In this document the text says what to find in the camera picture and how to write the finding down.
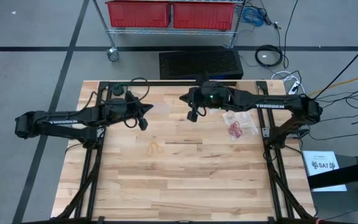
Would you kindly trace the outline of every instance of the metal shelf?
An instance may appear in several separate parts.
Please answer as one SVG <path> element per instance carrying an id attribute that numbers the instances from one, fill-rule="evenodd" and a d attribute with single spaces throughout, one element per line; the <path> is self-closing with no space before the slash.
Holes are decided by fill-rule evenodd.
<path id="1" fill-rule="evenodd" d="M 113 27 L 107 30 L 110 34 L 190 34 L 190 35 L 226 35 L 234 34 L 231 30 L 216 29 L 176 29 L 172 26 L 167 28 L 155 27 Z"/>

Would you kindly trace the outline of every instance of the blue cable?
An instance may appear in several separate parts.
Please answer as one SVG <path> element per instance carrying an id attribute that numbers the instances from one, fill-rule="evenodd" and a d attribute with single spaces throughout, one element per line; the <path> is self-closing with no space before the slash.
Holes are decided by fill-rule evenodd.
<path id="1" fill-rule="evenodd" d="M 245 7 L 242 13 L 241 22 L 246 22 L 256 27 L 260 27 L 265 22 L 264 15 L 265 15 L 264 9 L 257 9 L 255 7 Z"/>

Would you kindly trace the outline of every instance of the white paper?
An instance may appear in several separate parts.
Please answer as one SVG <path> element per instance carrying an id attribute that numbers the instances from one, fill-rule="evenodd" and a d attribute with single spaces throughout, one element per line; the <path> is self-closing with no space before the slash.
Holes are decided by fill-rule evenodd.
<path id="1" fill-rule="evenodd" d="M 306 171 L 308 175 L 316 175 L 339 168 L 338 162 L 333 151 L 303 151 L 303 159 L 305 160 Z M 344 184 L 321 187 L 313 189 L 314 192 L 343 192 L 347 191 Z"/>

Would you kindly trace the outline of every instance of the caster wheel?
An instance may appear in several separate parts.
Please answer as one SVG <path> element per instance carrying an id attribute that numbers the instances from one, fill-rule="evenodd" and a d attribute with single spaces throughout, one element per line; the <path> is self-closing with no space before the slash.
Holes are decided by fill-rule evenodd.
<path id="1" fill-rule="evenodd" d="M 109 58 L 110 62 L 116 62 L 119 59 L 119 53 L 118 52 L 108 52 L 107 57 Z"/>

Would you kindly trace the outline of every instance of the black stand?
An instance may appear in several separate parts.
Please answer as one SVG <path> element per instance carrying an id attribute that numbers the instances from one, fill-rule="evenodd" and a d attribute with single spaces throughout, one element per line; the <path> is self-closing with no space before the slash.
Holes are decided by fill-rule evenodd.
<path id="1" fill-rule="evenodd" d="M 358 157 L 339 156 L 340 168 L 308 177 L 312 188 L 346 184 L 345 192 L 312 192 L 314 204 L 338 212 L 358 211 Z"/>

